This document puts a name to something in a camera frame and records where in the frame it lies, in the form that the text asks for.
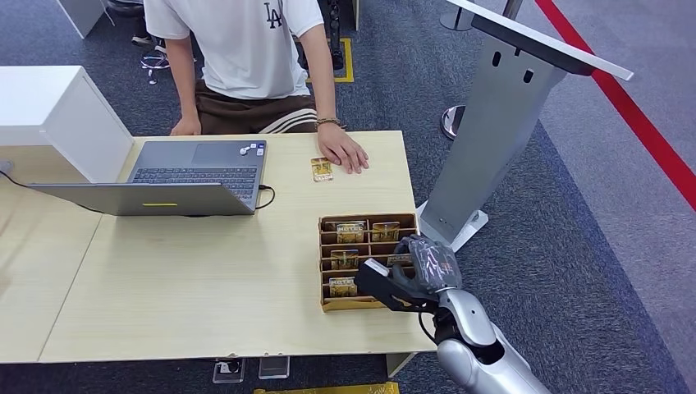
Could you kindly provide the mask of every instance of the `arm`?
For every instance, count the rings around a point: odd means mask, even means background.
[[[195,69],[191,37],[165,39],[165,43],[181,105],[181,119],[172,129],[172,135],[199,135],[200,121],[195,105]]]
[[[307,56],[309,73],[317,104],[318,118],[336,117],[336,87],[333,84],[333,65],[323,25],[316,25],[300,36]],[[322,154],[332,163],[342,165],[348,173],[361,173],[368,168],[368,155],[358,143],[334,123],[318,127],[317,141]]]

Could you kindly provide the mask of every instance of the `red floor stripe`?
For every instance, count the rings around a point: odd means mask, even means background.
[[[587,45],[552,0],[536,0],[536,2],[546,15],[546,18],[568,44],[593,53],[589,45]],[[604,92],[621,117],[624,118],[624,121],[638,137],[645,149],[655,159],[657,165],[670,178],[677,190],[691,205],[691,208],[696,211],[696,176],[689,166],[679,157],[679,154],[675,152],[667,140],[665,140],[665,137],[660,134],[660,131],[650,122],[648,117],[645,116],[643,111],[640,110],[635,101],[613,76],[604,71],[596,70],[592,74],[592,78],[597,82],[599,89]]]

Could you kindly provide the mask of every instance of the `laptop keyboard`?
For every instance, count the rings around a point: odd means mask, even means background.
[[[256,167],[139,168],[131,183],[222,183],[244,203],[254,194]]]

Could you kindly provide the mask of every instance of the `bracelet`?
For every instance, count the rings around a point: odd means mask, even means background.
[[[346,128],[346,125],[341,124],[341,120],[339,120],[337,117],[319,117],[314,123],[314,127],[318,130],[319,126],[323,125],[324,123],[333,123],[334,125],[339,126],[341,129]]]

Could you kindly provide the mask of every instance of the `trading card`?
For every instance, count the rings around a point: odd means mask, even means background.
[[[360,223],[339,223],[336,225],[336,242],[339,244],[358,244],[365,240],[365,226]]]
[[[315,182],[333,180],[331,162],[329,162],[327,158],[313,158],[309,162],[312,163],[312,177]]]
[[[331,269],[358,269],[358,250],[332,250]]]
[[[387,257],[387,266],[391,267],[394,263],[400,263],[401,265],[413,265],[411,263],[410,254],[393,254]]]
[[[348,220],[345,222],[325,222],[324,231],[335,231],[336,225],[339,224],[361,224],[363,229],[367,228],[367,222],[365,220]]]
[[[397,242],[399,240],[399,222],[374,223],[372,225],[372,242]]]
[[[334,297],[356,297],[358,287],[353,283],[354,277],[332,277],[328,280],[328,292]]]

